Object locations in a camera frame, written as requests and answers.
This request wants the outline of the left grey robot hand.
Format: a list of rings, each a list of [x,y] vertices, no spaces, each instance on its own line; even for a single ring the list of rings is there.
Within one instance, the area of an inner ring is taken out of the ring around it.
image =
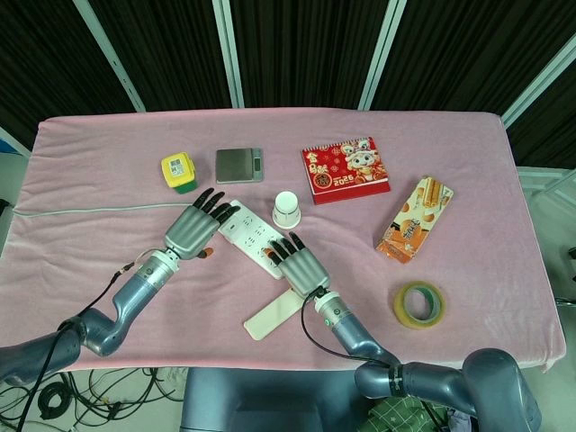
[[[165,235],[166,247],[181,260],[204,259],[212,253],[207,247],[216,231],[240,210],[238,205],[220,202],[224,192],[208,188],[181,213]]]

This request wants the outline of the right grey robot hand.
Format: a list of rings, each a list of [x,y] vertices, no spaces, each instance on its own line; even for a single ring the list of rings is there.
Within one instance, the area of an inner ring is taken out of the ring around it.
[[[295,232],[290,231],[289,238],[270,240],[265,253],[304,301],[317,290],[326,291],[330,287],[328,270]]]

